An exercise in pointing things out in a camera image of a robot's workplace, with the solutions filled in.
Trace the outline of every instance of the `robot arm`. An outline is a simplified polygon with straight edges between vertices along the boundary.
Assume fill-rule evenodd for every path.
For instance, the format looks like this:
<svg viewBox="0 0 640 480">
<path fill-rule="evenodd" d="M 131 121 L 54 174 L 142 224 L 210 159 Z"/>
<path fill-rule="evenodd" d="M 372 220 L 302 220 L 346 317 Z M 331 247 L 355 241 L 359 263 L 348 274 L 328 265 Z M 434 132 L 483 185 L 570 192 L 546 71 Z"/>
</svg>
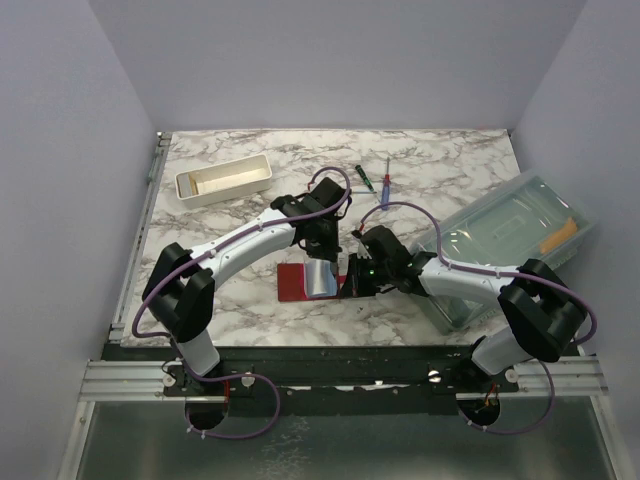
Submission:
<svg viewBox="0 0 640 480">
<path fill-rule="evenodd" d="M 380 291 L 379 287 L 393 285 L 404 293 L 454 296 L 502 309 L 509 327 L 476 342 L 469 357 L 457 367 L 461 382 L 467 385 L 483 383 L 531 358 L 557 361 L 586 318 L 584 308 L 568 295 L 513 277 L 524 273 L 565 286 L 540 260 L 531 259 L 522 266 L 492 267 L 495 276 L 478 275 L 451 268 L 435 253 L 411 255 L 384 226 L 354 235 L 367 256 L 350 255 L 343 297 L 371 296 Z M 456 266 L 478 270 L 474 264 L 456 262 Z"/>
<path fill-rule="evenodd" d="M 213 316 L 215 291 L 256 260 L 293 244 L 312 258 L 335 262 L 341 251 L 337 228 L 341 217 L 335 211 L 317 214 L 336 205 L 344 195 L 345 189 L 325 178 L 309 193 L 278 197 L 255 220 L 221 238 L 191 250 L 173 243 L 161 252 L 143 292 L 145 300 L 176 269 L 212 252 L 172 278 L 149 302 L 151 313 L 197 374 L 208 373 L 220 361 L 206 331 Z"/>
</svg>

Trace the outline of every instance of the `orange object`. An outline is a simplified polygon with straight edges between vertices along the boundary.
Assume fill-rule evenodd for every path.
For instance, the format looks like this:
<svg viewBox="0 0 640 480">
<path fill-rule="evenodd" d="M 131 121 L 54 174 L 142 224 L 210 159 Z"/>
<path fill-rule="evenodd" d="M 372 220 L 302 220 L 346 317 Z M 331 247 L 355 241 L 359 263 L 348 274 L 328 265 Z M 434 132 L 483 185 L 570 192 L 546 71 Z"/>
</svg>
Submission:
<svg viewBox="0 0 640 480">
<path fill-rule="evenodd" d="M 567 223 L 565 223 L 560 230 L 552 233 L 543 242 L 540 243 L 540 253 L 542 253 L 543 255 L 545 253 L 549 253 L 558 245 L 561 245 L 569 240 L 576 233 L 578 233 L 578 225 L 576 225 L 576 222 L 573 218 L 569 217 Z"/>
</svg>

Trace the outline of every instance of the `plastic storage box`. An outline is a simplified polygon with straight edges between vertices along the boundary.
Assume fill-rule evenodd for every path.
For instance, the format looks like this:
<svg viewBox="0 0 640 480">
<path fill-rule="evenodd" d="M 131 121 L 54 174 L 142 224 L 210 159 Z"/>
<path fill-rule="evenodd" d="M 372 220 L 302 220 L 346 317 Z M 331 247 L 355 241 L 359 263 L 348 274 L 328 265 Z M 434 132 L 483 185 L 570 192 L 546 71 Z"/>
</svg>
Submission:
<svg viewBox="0 0 640 480">
<path fill-rule="evenodd" d="M 196 208 L 266 190 L 271 166 L 265 154 L 176 175 L 176 194 L 187 208 Z"/>
<path fill-rule="evenodd" d="M 521 265 L 529 258 L 556 269 L 577 253 L 595 218 L 561 197 L 535 172 L 503 184 L 443 221 L 445 257 L 479 265 Z M 436 251 L 435 230 L 418 238 L 412 252 Z M 485 305 L 454 297 L 412 296 L 442 332 L 460 330 L 495 315 Z"/>
</svg>

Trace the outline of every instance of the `clear plastic container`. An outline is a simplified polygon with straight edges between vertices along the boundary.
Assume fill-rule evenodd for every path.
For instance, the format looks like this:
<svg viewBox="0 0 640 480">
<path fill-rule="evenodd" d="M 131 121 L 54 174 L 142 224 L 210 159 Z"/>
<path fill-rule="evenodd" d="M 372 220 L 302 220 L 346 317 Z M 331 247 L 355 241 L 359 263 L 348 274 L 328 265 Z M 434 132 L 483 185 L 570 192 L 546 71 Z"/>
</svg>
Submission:
<svg viewBox="0 0 640 480">
<path fill-rule="evenodd" d="M 529 171 L 443 221 L 442 251 L 452 260 L 479 265 L 521 265 L 537 258 L 556 269 L 577 253 L 594 224 L 595 217 L 582 205 L 561 197 Z M 434 229 L 410 247 L 412 252 L 419 249 L 436 251 Z M 496 314 L 485 305 L 455 297 L 412 297 L 443 332 Z"/>
</svg>

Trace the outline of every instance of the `screw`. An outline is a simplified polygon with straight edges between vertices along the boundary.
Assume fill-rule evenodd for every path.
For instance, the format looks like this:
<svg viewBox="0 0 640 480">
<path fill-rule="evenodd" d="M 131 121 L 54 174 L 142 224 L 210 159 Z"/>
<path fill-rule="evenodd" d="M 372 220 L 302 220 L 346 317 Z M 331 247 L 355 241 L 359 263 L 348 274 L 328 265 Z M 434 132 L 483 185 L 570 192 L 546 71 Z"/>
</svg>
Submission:
<svg viewBox="0 0 640 480">
<path fill-rule="evenodd" d="M 427 378 L 429 379 L 429 383 L 440 383 L 442 381 L 440 372 L 437 370 L 430 370 L 427 374 Z"/>
<path fill-rule="evenodd" d="M 504 378 L 506 378 L 509 383 L 516 383 L 518 381 L 518 373 L 513 368 L 510 368 L 504 372 Z"/>
</svg>

